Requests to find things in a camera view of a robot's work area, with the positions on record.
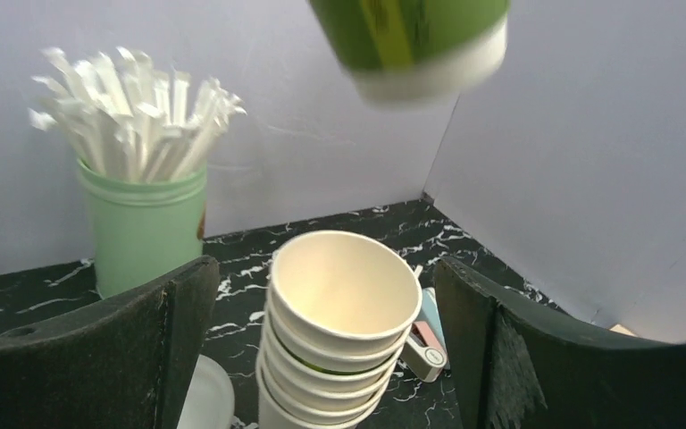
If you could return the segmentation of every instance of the bundle of straws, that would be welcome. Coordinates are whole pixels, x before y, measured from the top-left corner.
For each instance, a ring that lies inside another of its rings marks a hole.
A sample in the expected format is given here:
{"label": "bundle of straws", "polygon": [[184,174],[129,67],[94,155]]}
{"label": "bundle of straws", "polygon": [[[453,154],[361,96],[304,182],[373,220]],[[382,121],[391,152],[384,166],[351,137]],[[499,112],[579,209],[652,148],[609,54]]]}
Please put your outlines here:
{"label": "bundle of straws", "polygon": [[175,71],[171,81],[145,53],[117,49],[121,75],[104,53],[70,64],[61,49],[45,49],[66,86],[32,78],[53,93],[39,99],[44,112],[29,111],[32,125],[59,128],[88,168],[120,181],[176,181],[203,167],[230,117],[246,113],[240,98],[205,80],[188,115],[188,73]]}

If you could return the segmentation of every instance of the light blue object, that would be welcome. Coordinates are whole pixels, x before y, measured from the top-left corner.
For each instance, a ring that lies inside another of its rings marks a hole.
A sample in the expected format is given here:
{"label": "light blue object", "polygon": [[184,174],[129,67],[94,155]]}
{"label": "light blue object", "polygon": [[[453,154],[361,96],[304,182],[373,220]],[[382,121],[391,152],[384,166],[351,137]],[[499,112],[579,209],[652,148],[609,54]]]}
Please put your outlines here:
{"label": "light blue object", "polygon": [[[422,289],[422,308],[416,320],[427,322],[435,338],[438,339],[443,350],[446,349],[446,339],[443,337],[443,326],[440,324],[440,314],[438,313],[438,302],[435,300],[435,288]],[[450,362],[446,364],[446,369],[450,369]]]}

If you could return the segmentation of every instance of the yellow stripe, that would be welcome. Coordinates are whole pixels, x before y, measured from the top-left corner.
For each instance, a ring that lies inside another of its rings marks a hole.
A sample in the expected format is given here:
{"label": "yellow stripe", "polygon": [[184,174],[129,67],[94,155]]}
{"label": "yellow stripe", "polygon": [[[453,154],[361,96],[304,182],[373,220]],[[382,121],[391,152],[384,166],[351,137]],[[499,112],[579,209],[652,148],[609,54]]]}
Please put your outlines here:
{"label": "yellow stripe", "polygon": [[400,0],[359,0],[383,68],[414,63]]}

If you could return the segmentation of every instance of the brown label on container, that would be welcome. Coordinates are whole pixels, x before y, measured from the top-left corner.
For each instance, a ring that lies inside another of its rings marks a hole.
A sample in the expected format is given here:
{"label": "brown label on container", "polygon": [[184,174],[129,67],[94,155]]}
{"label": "brown label on container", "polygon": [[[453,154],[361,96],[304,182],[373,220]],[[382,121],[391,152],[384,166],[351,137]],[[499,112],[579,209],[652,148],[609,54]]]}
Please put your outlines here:
{"label": "brown label on container", "polygon": [[201,214],[201,221],[198,223],[198,231],[196,231],[196,237],[199,240],[204,239],[204,229],[206,227],[206,204],[204,204],[204,212]]}

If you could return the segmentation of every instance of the cup rim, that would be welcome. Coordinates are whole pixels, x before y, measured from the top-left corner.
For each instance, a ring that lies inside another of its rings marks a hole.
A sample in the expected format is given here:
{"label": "cup rim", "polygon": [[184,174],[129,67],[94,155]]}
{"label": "cup rim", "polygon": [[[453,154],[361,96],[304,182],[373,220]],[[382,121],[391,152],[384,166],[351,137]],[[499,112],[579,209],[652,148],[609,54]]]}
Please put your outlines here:
{"label": "cup rim", "polygon": [[[264,338],[264,337],[270,337],[270,336],[272,336],[271,332],[262,331],[262,341],[264,341],[264,344],[267,344],[267,347],[262,348],[262,350],[264,351],[264,355],[265,356],[271,356],[274,354],[279,355],[280,352],[277,350],[277,348],[275,347],[275,344],[272,342],[272,340]],[[291,360],[289,361],[289,365],[292,365],[295,368],[299,368],[300,366],[302,366],[303,368],[311,370],[310,372],[312,372],[312,373],[317,373],[316,371],[312,370],[311,368],[308,368],[304,364],[296,361],[292,357],[286,357],[286,356],[280,355],[278,358],[283,359],[286,362],[288,362],[289,358],[290,358]],[[381,383],[389,383],[390,376],[393,374],[393,370],[395,368],[396,362],[391,361],[391,360],[389,360],[388,362],[390,362],[388,365],[388,368],[386,368],[383,371],[383,373],[380,374],[380,376],[377,378],[377,380],[375,380],[372,384],[364,387],[363,389],[359,389],[357,391],[325,391],[322,389],[317,389],[315,387],[306,387],[306,386],[303,386],[301,384],[298,384],[298,385],[304,391],[308,391],[308,392],[312,393],[313,395],[323,397],[327,400],[352,400],[355,398],[361,398],[361,397],[366,396],[366,395],[374,394],[381,387],[380,386]],[[264,365],[268,366],[268,365],[272,365],[272,364],[269,364],[265,361]],[[280,366],[276,366],[274,369],[276,369],[277,372],[282,373],[282,375],[284,377],[289,378],[289,380],[293,380],[294,377],[292,375],[288,374],[288,371],[286,371],[285,368],[282,368]]]}
{"label": "cup rim", "polygon": [[[421,288],[422,285],[419,283],[419,279],[416,278],[414,275],[414,270],[412,270],[411,266],[405,261],[403,257],[401,257],[398,253],[396,253],[392,248],[389,248],[388,246],[385,246],[384,244],[380,243],[379,241],[372,239],[370,237],[367,237],[363,234],[357,234],[355,232],[350,232],[350,231],[340,231],[340,230],[319,230],[319,231],[310,231],[310,232],[305,232],[303,234],[297,235],[296,237],[293,237],[292,239],[286,241],[285,243],[282,244],[277,249],[277,253],[275,254],[275,258],[272,261],[272,265],[270,266],[270,279],[277,279],[278,278],[278,262],[280,261],[280,258],[282,256],[282,250],[289,248],[293,245],[296,245],[297,243],[303,241],[303,240],[309,240],[310,238],[320,236],[320,235],[347,235],[349,237],[354,237],[360,240],[368,241],[371,244],[375,245],[378,248],[381,248],[385,250],[386,252],[390,253],[392,256],[396,257],[398,259],[398,262],[406,269],[408,270],[413,277],[413,284],[414,284],[414,290],[416,291],[417,295],[417,305],[414,308],[414,311],[412,311],[412,314],[399,326],[395,328],[388,329],[387,331],[383,332],[377,332],[377,333],[351,333],[351,332],[342,332],[338,331],[336,329],[331,329],[326,326],[322,326],[312,320],[310,320],[308,317],[305,315],[302,315],[299,313],[293,306],[290,305],[290,303],[285,299],[285,297],[282,296],[282,294],[278,293],[277,296],[280,298],[280,301],[282,301],[282,305],[287,307],[290,311],[293,312],[293,315],[296,317],[300,318],[303,320],[305,323],[311,325],[314,327],[314,329],[317,329],[319,331],[325,332],[329,335],[337,336],[340,338],[345,338],[347,340],[358,340],[358,341],[373,341],[373,340],[381,340],[383,338],[388,338],[391,335],[396,334],[397,332],[401,332],[406,329],[407,326],[409,326],[411,323],[414,322],[414,319],[417,317],[419,314],[419,310],[422,307],[422,293],[421,293]],[[277,288],[274,287],[273,285],[273,280],[270,280],[270,286],[274,288],[275,290]]]}
{"label": "cup rim", "polygon": [[[271,324],[272,321],[269,320],[270,318],[267,317],[264,319],[264,325],[267,325],[268,323]],[[364,378],[372,377],[380,372],[384,372],[383,367],[386,365],[395,365],[396,362],[398,361],[398,357],[400,353],[394,353],[392,357],[390,357],[388,360],[383,362],[382,364],[368,370],[362,373],[355,373],[355,374],[329,374],[329,373],[322,373],[319,371],[315,371],[312,368],[304,365],[301,362],[298,362],[296,359],[294,359],[290,353],[288,353],[287,350],[285,350],[281,343],[280,339],[277,338],[276,334],[272,329],[270,328],[270,331],[266,333],[266,336],[269,340],[269,342],[272,344],[273,348],[278,350],[280,355],[285,358],[286,361],[288,361],[293,367],[301,370],[303,373],[314,376],[316,378],[320,378],[325,381],[331,381],[331,382],[356,382],[359,380],[363,380]]]}
{"label": "cup rim", "polygon": [[[293,416],[290,414],[288,411],[286,411],[283,407],[280,406],[280,404],[277,403],[277,400],[272,397],[272,394],[269,392],[269,389],[267,389],[267,386],[264,384],[264,362],[262,361],[262,354],[257,353],[256,354],[256,365],[255,365],[255,376],[256,376],[256,384],[258,385],[259,388],[259,395],[264,395],[267,402],[269,402],[270,407],[274,409],[275,412],[280,414],[281,416],[285,417],[288,419],[289,422],[293,423],[294,425],[299,425],[301,427],[304,427],[306,429],[315,429],[320,427],[318,424],[314,424],[311,422],[306,422],[304,420],[301,420],[300,418]],[[377,409],[378,404],[375,404],[368,408],[364,413],[362,413],[361,416],[358,416],[357,418],[344,422],[344,423],[338,423],[336,425],[326,425],[324,426],[325,429],[348,429],[351,427],[351,425],[358,425],[362,423],[367,417],[371,416],[372,413],[374,412],[375,409]]]}
{"label": "cup rim", "polygon": [[335,360],[337,362],[364,362],[366,360],[374,360],[374,359],[379,359],[379,358],[386,358],[390,356],[392,353],[395,353],[398,348],[400,348],[403,343],[406,341],[406,337],[409,335],[409,331],[404,330],[393,342],[393,344],[390,344],[386,349],[382,349],[376,353],[371,353],[369,355],[347,355],[346,360],[343,360],[340,355],[334,355],[329,353],[328,351],[321,349],[313,344],[309,344],[308,342],[304,341],[303,338],[299,337],[297,334],[295,334],[290,328],[288,322],[282,320],[282,316],[278,314],[277,311],[273,311],[274,309],[274,302],[272,301],[272,292],[267,294],[267,308],[264,310],[265,317],[266,315],[269,315],[268,319],[270,326],[272,329],[281,329],[285,333],[287,333],[289,336],[292,336],[298,343],[299,346],[301,346],[305,351],[308,351],[309,353],[312,353],[316,356],[320,356],[322,358],[327,358],[329,360]]}
{"label": "cup rim", "polygon": [[321,409],[317,409],[314,407],[309,407],[305,403],[297,400],[296,398],[293,398],[290,396],[287,392],[285,392],[280,385],[277,383],[277,380],[274,379],[274,376],[272,375],[272,371],[267,369],[266,363],[264,362],[264,351],[259,350],[259,353],[257,355],[261,355],[262,359],[262,369],[266,371],[267,374],[262,374],[264,377],[264,382],[267,384],[272,384],[275,387],[275,390],[277,393],[282,396],[282,398],[289,402],[290,404],[293,405],[293,407],[296,407],[298,409],[304,410],[304,412],[308,414],[313,414],[315,416],[320,416],[320,417],[345,417],[348,415],[355,415],[357,413],[364,413],[367,409],[371,407],[376,407],[377,404],[380,403],[380,399],[382,398],[382,395],[385,394],[385,390],[388,389],[388,383],[384,383],[380,388],[372,394],[372,397],[369,398],[364,404],[359,405],[358,407],[350,408],[345,411],[324,411]]}

